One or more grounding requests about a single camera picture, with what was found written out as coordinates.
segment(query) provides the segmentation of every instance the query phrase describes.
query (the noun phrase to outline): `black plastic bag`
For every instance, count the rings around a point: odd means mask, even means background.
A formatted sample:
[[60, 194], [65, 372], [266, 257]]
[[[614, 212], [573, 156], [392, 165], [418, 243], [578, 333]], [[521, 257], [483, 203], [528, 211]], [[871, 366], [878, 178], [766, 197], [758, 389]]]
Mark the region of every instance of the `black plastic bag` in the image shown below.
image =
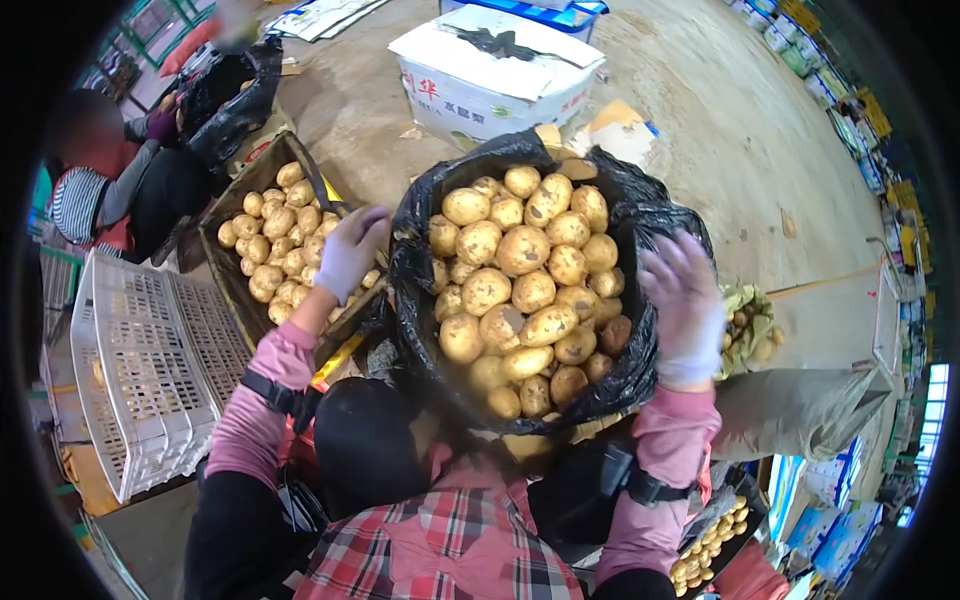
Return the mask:
[[[270, 38], [241, 55], [216, 57], [185, 86], [180, 137], [209, 169], [226, 167], [273, 114], [282, 61], [279, 38]], [[250, 87], [240, 91], [249, 80]]]
[[397, 349], [408, 363], [409, 380], [420, 386], [418, 392], [441, 396], [441, 403], [452, 407], [468, 426], [498, 433], [560, 432], [607, 415], [625, 415], [646, 403], [653, 393], [656, 311], [636, 284], [637, 253], [653, 249], [654, 234], [670, 235], [677, 229], [701, 239], [711, 259], [712, 246], [697, 213], [672, 204], [663, 183], [599, 148], [591, 150], [587, 159], [596, 165], [599, 175], [575, 182], [575, 187], [595, 185], [607, 200], [607, 234], [620, 249], [617, 266], [626, 276], [626, 289], [620, 297], [623, 314], [631, 319], [633, 329], [623, 353], [603, 381], [587, 387], [567, 404], [558, 419], [550, 422], [504, 420], [487, 408], [484, 398], [467, 385], [468, 367], [450, 362], [440, 350], [440, 327], [433, 316], [436, 299], [427, 292], [433, 283], [429, 220], [440, 213], [444, 196], [483, 176], [502, 180], [507, 169], [518, 165], [533, 165], [542, 176], [556, 171], [557, 164], [540, 138], [532, 129], [501, 135], [466, 156], [437, 164], [414, 181], [397, 210], [390, 257], [390, 279], [396, 290]]

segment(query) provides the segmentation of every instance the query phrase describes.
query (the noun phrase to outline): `pink sleeve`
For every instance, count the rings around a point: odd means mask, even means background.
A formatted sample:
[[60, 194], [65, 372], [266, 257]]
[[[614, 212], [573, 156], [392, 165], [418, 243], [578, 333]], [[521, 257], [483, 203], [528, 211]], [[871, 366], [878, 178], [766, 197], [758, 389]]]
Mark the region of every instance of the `pink sleeve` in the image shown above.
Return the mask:
[[[316, 345], [313, 336], [288, 321], [263, 336], [250, 369], [291, 390], [302, 390], [313, 377]], [[285, 423], [286, 416], [270, 410], [261, 396], [238, 385], [213, 432], [205, 475], [224, 470], [246, 473], [275, 491], [276, 450]]]
[[[713, 390], [684, 394], [657, 386], [654, 398], [640, 409], [634, 423], [640, 468], [672, 488], [692, 484], [703, 462], [705, 444], [720, 429], [713, 399]], [[646, 508], [622, 492], [597, 566], [597, 586], [630, 569], [648, 568], [669, 575], [677, 561], [688, 506], [689, 500], [678, 500]]]

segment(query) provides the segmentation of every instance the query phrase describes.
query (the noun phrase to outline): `plaid shirt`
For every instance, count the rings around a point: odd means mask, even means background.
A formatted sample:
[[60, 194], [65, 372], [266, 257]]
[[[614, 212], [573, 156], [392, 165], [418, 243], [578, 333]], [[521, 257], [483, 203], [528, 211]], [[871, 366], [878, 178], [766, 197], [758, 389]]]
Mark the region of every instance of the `plaid shirt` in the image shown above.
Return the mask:
[[331, 524], [295, 600], [583, 598], [537, 537], [525, 493], [482, 459], [461, 459], [431, 492]]

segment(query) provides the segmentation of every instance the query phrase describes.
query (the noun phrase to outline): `lavender glove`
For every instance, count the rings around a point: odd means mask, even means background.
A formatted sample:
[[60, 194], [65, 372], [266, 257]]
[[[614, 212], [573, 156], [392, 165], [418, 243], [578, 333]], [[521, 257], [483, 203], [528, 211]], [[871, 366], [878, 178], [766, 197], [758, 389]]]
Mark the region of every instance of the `lavender glove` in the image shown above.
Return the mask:
[[377, 247], [387, 239], [389, 215], [386, 206], [364, 206], [341, 221], [326, 238], [324, 260], [313, 277], [314, 286], [322, 285], [341, 306], [345, 305], [373, 266]]
[[676, 242], [662, 235], [654, 241], [657, 253], [641, 252], [636, 278], [657, 307], [657, 373], [666, 387], [693, 385], [720, 368], [724, 310], [716, 274], [686, 231]]

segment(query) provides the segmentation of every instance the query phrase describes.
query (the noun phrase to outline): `worker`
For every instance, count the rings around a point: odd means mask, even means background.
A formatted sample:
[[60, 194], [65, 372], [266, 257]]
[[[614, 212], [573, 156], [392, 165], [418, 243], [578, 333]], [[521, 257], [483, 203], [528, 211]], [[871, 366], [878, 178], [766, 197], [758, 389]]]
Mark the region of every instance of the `worker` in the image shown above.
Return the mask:
[[140, 263], [211, 201], [213, 177], [177, 147], [172, 109], [125, 123], [104, 94], [74, 89], [48, 128], [50, 211], [71, 244]]
[[[409, 428], [417, 410], [381, 380], [334, 383], [315, 414], [320, 478], [339, 520], [312, 539], [284, 521], [277, 448], [286, 416], [268, 397], [309, 384], [327, 317], [371, 268], [390, 229], [387, 214], [360, 209], [333, 231], [313, 289], [263, 337], [244, 375], [260, 394], [244, 384], [233, 393], [188, 536], [187, 600], [584, 597], [571, 569], [537, 537], [525, 479], [505, 478], [482, 455], [443, 462], [440, 451], [432, 469], [421, 468]], [[669, 571], [688, 507], [677, 492], [695, 487], [705, 443], [720, 426], [712, 376], [724, 313], [714, 271], [685, 232], [657, 245], [659, 254], [640, 257], [645, 270], [637, 275], [659, 311], [660, 383], [634, 435], [637, 477], [648, 490], [665, 490], [645, 505], [619, 495], [593, 598], [676, 597]]]

